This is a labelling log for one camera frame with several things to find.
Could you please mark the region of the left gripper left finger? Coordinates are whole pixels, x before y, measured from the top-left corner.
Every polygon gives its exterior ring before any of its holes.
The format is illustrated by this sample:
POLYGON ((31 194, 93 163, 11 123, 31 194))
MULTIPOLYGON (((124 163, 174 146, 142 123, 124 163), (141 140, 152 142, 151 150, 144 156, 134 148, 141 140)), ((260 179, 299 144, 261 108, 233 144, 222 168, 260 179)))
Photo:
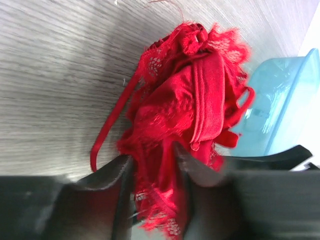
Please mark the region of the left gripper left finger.
POLYGON ((73 182, 66 176, 2 176, 3 240, 128 240, 133 160, 120 155, 73 182))

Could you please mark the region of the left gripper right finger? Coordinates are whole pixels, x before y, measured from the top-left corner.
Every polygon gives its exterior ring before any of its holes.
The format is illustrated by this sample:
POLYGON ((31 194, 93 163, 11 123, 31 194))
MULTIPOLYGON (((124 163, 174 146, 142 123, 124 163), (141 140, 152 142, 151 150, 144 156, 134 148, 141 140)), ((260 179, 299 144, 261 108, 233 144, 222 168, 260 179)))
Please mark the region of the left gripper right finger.
POLYGON ((174 147, 188 205, 185 240, 317 240, 320 170, 301 145, 260 157, 224 156, 219 172, 174 147))

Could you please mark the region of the red lace bra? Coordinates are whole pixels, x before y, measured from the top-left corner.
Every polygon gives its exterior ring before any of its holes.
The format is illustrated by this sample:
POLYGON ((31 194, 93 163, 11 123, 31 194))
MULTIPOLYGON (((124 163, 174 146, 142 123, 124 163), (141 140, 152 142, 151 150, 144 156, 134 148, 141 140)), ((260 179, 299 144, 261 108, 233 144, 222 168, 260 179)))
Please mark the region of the red lace bra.
POLYGON ((180 240, 187 224, 187 203, 174 155, 174 142, 211 170, 223 165, 216 144, 237 145, 231 131, 253 103, 242 66, 250 49, 236 28, 206 30, 182 23, 154 42, 140 57, 135 73, 106 119, 90 152, 98 152, 124 107, 131 127, 117 142, 136 163, 134 196, 147 231, 160 229, 180 240))

